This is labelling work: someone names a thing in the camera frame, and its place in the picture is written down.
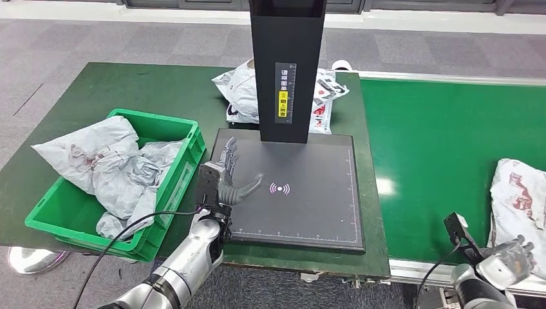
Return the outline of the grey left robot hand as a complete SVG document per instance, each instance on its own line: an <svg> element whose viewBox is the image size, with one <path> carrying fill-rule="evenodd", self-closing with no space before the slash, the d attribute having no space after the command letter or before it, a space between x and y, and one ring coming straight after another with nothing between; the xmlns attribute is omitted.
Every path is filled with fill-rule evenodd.
<svg viewBox="0 0 546 309"><path fill-rule="evenodd" d="M235 170L239 156L236 154L237 139L232 136L223 147L220 159L217 161L223 168L223 176L218 184L219 202L225 205L236 205L255 192L262 183L264 173L258 173L254 179L243 187L237 187L232 182L232 175Z"/></svg>

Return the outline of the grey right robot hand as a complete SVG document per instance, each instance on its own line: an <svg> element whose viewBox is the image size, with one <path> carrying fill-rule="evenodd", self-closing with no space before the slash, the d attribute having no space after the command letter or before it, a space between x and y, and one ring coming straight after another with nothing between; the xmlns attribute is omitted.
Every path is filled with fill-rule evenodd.
<svg viewBox="0 0 546 309"><path fill-rule="evenodd" d="M527 279L534 269L534 244L522 235L481 251L484 260L476 265L480 276L499 290Z"/></svg>

